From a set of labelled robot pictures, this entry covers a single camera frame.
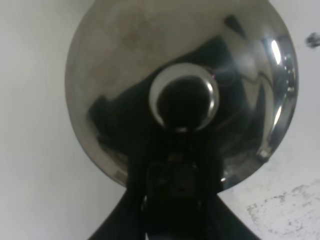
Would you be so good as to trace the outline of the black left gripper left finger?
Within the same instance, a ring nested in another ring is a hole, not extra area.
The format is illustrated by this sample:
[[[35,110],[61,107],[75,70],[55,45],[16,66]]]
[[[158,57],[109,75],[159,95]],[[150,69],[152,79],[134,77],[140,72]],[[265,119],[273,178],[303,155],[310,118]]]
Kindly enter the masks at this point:
[[[143,201],[146,187],[127,187],[119,203],[107,219],[92,234],[91,240],[145,240]]]

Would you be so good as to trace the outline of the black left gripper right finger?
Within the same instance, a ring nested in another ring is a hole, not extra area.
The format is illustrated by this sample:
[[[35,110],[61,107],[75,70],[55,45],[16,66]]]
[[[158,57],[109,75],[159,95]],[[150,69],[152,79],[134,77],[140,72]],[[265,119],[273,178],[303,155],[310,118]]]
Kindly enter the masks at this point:
[[[189,187],[195,198],[195,216],[189,234],[191,240],[258,240],[257,237],[218,196],[221,184],[205,186],[193,184]]]

